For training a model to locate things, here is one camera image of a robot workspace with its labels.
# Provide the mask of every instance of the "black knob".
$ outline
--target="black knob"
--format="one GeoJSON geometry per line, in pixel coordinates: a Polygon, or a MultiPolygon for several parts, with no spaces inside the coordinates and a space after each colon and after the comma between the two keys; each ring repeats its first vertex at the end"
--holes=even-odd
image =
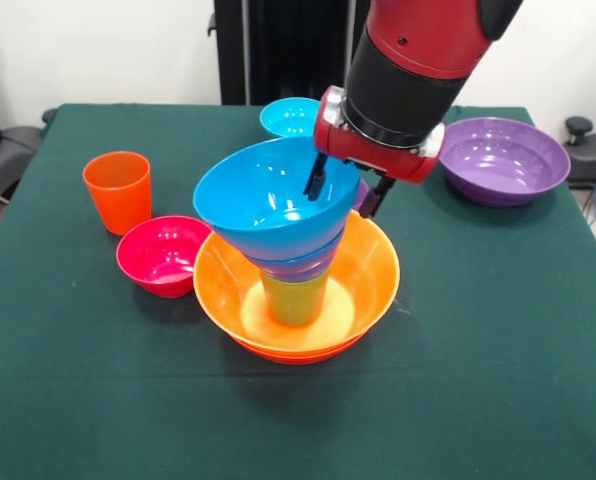
{"type": "Polygon", "coordinates": [[[594,124],[591,120],[585,117],[569,117],[565,121],[565,126],[571,135],[571,138],[569,139],[570,145],[578,145],[580,140],[594,128],[594,124]]]}

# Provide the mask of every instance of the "bowl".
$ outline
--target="bowl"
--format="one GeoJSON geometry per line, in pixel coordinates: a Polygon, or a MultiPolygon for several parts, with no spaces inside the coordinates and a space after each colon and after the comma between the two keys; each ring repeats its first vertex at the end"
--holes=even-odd
{"type": "Polygon", "coordinates": [[[181,297],[194,288],[196,256],[210,233],[209,226],[195,218],[152,218],[120,240],[116,262],[148,292],[164,298],[181,297]]]}
{"type": "Polygon", "coordinates": [[[308,200],[303,191],[316,154],[308,137],[240,150],[202,177],[194,208],[250,259],[286,261],[312,254],[340,234],[360,180],[353,165],[330,158],[320,197],[308,200]]]}
{"type": "Polygon", "coordinates": [[[315,361],[321,361],[348,348],[382,318],[399,282],[389,238],[355,211],[329,268],[322,311],[312,323],[292,327],[273,320],[259,269],[214,233],[198,253],[194,276],[198,301],[219,328],[254,353],[280,360],[320,356],[315,361]]]}
{"type": "Polygon", "coordinates": [[[569,174],[565,149],[544,132],[505,118],[470,118],[447,127],[440,163],[467,198],[490,207],[532,202],[569,174]]]}
{"type": "Polygon", "coordinates": [[[312,136],[320,102],[312,98],[282,98],[260,112],[260,124],[275,137],[312,136]]]}
{"type": "Polygon", "coordinates": [[[270,362],[281,363],[283,365],[311,365],[314,363],[324,362],[325,360],[329,360],[330,358],[335,357],[339,353],[342,353],[345,350],[349,349],[354,343],[356,343],[361,338],[362,335],[359,335],[357,337],[352,338],[348,342],[343,343],[342,345],[332,348],[331,350],[316,353],[313,355],[292,355],[287,353],[273,353],[263,349],[255,348],[245,342],[241,342],[236,338],[234,340],[246,350],[249,350],[251,353],[258,355],[259,357],[262,357],[265,360],[269,360],[270,362]]]}
{"type": "Polygon", "coordinates": [[[365,200],[368,193],[369,185],[361,178],[360,184],[358,185],[358,191],[356,192],[356,200],[354,201],[354,210],[360,210],[362,202],[365,200]]]}

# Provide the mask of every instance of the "green tablecloth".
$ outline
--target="green tablecloth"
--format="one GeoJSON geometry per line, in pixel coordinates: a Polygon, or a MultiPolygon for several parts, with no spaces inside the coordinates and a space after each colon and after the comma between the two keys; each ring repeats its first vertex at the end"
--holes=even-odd
{"type": "MultiPolygon", "coordinates": [[[[193,296],[117,269],[81,170],[136,150],[154,213],[264,134],[258,109],[60,109],[0,227],[1,479],[596,478],[596,242],[565,186],[493,210],[437,169],[377,222],[397,301],[351,350],[285,367],[193,296]]],[[[454,109],[448,120],[523,109],[454,109]]]]}

